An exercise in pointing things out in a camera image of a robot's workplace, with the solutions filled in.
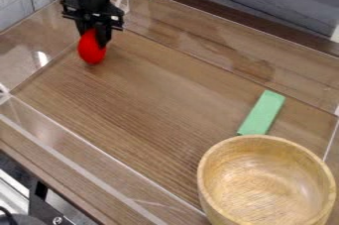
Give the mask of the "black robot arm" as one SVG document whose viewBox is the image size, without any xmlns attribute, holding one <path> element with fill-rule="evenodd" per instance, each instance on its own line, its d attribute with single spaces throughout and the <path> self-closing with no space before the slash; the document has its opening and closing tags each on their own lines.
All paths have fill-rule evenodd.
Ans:
<svg viewBox="0 0 339 225">
<path fill-rule="evenodd" d="M 63 17 L 76 22 L 83 35 L 94 30 L 95 41 L 104 48 L 111 40 L 112 31 L 123 30 L 123 10 L 111 0 L 62 0 Z"/>
</svg>

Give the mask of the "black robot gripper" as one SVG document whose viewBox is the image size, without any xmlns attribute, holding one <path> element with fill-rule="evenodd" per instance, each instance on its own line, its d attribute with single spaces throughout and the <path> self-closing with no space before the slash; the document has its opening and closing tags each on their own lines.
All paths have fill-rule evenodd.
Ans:
<svg viewBox="0 0 339 225">
<path fill-rule="evenodd" d="M 98 45 L 104 48 L 111 40 L 111 29 L 123 29 L 123 11 L 110 0 L 62 0 L 63 17 L 76 22 L 80 35 L 95 28 Z"/>
</svg>

